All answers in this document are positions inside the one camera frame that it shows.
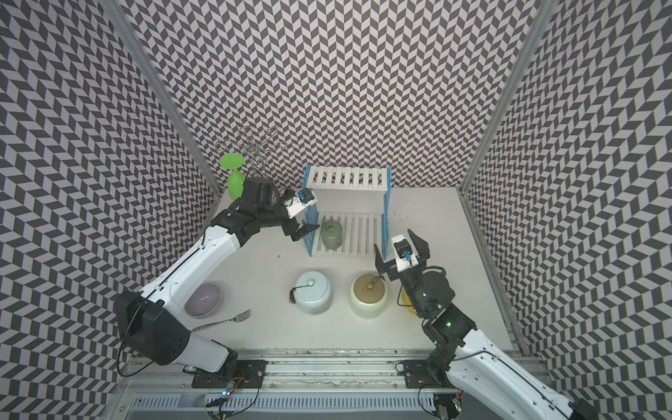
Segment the small green tea canister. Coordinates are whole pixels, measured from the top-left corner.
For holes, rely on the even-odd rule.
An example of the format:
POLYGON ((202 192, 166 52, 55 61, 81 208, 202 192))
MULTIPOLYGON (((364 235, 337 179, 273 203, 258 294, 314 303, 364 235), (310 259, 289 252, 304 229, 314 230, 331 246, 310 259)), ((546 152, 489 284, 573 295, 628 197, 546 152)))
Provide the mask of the small green tea canister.
POLYGON ((343 243, 343 227, 337 220, 325 222, 321 229, 321 240, 326 250, 337 250, 343 243))

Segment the yellow patterned tea canister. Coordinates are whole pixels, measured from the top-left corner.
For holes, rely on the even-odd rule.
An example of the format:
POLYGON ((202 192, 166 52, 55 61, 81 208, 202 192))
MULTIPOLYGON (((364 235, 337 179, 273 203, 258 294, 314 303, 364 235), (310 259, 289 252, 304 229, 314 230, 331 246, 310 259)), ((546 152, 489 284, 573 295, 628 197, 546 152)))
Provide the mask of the yellow patterned tea canister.
POLYGON ((402 305, 403 305, 403 306, 404 306, 410 313, 412 313, 413 315, 417 315, 417 312, 416 312, 416 310, 414 309, 414 307, 412 306, 411 301, 410 301, 410 299, 409 299, 409 297, 408 297, 408 295, 407 295, 407 293, 406 293, 405 290, 402 290, 402 293, 401 293, 401 299, 402 299, 402 303, 403 303, 402 305))

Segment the cream canister brown lid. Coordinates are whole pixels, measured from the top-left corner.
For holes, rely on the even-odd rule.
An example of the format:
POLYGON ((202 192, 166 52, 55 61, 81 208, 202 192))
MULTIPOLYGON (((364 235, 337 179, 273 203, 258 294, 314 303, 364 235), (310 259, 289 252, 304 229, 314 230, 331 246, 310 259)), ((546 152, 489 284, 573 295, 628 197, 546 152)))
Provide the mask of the cream canister brown lid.
POLYGON ((349 304, 358 317, 372 320, 383 314, 388 296, 388 286, 382 276, 364 274, 351 284, 349 304))

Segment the blue white two-tier shelf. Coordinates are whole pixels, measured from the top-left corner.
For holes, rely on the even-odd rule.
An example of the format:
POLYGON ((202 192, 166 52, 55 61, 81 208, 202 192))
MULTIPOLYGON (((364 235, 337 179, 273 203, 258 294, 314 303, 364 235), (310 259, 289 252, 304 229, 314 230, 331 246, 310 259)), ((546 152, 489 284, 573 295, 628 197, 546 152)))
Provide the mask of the blue white two-tier shelf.
POLYGON ((313 190, 318 203, 306 210, 304 222, 320 228, 304 238, 311 257, 372 258, 376 244, 382 256, 390 245, 392 168, 315 166, 308 164, 302 185, 313 190), (343 227, 343 243, 326 250, 321 240, 325 222, 343 227))

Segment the light blue tea canister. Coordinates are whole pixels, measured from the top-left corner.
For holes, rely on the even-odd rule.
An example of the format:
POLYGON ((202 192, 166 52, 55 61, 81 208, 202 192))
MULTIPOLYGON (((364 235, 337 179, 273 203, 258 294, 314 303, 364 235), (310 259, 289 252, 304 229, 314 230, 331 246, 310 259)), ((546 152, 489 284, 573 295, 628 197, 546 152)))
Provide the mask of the light blue tea canister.
POLYGON ((330 280, 320 271, 307 271, 291 288, 289 302, 303 313, 319 315, 330 307, 332 296, 330 280))

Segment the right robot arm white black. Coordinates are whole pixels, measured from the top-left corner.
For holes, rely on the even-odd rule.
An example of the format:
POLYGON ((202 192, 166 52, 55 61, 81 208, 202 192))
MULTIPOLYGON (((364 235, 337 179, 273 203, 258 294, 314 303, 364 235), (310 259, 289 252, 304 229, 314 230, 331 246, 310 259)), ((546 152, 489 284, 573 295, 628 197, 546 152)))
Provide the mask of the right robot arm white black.
POLYGON ((376 270, 397 280, 435 349, 427 371, 436 385, 467 392, 502 419, 596 419, 584 399, 571 400, 539 381, 489 339, 458 306, 446 270, 430 266, 430 247, 413 231, 391 240, 393 260, 376 254, 376 270))

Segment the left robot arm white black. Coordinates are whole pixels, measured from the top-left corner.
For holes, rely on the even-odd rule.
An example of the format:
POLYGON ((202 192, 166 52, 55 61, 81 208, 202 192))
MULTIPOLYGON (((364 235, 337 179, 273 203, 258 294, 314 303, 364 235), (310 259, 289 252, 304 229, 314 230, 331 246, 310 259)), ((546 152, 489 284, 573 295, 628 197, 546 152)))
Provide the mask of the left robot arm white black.
POLYGON ((231 378, 237 353, 185 327, 178 318, 187 301, 215 269, 263 228, 280 227, 296 242, 318 229, 297 217, 317 203, 308 187, 280 192, 267 178, 248 178, 243 194, 215 215, 203 235, 175 264, 139 292, 124 290, 113 309, 120 348, 129 348, 157 365, 181 364, 231 378))

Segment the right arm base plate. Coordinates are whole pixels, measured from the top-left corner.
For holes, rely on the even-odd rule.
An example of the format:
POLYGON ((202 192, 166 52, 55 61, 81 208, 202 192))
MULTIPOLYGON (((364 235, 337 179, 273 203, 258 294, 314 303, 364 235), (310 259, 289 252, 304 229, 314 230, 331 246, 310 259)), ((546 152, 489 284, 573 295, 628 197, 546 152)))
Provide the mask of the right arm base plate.
POLYGON ((430 376, 426 360, 402 360, 398 370, 404 377, 405 387, 408 390, 419 390, 423 387, 429 388, 437 385, 430 376))

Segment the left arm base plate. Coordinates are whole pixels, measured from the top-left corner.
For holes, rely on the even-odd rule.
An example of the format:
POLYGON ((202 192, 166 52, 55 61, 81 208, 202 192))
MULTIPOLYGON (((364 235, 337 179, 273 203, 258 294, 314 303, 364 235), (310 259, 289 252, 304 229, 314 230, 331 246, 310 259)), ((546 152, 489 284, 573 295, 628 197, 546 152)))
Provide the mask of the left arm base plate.
POLYGON ((201 369, 192 376, 195 390, 224 390, 229 383, 240 389, 259 389, 266 376, 267 360, 238 360, 236 367, 224 373, 208 373, 201 369))

